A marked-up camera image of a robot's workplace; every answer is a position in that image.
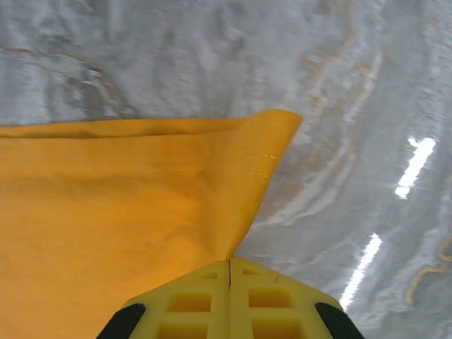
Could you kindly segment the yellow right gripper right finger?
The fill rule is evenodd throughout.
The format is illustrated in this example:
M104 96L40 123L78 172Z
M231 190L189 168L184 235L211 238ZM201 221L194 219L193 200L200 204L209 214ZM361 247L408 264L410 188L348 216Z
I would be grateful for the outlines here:
M338 301L249 259L230 261L231 338L363 338Z

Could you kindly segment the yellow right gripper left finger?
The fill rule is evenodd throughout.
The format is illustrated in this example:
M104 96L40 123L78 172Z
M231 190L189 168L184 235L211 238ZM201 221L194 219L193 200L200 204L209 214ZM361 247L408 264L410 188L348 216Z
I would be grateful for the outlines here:
M127 301L98 338L227 338L230 264L216 261Z

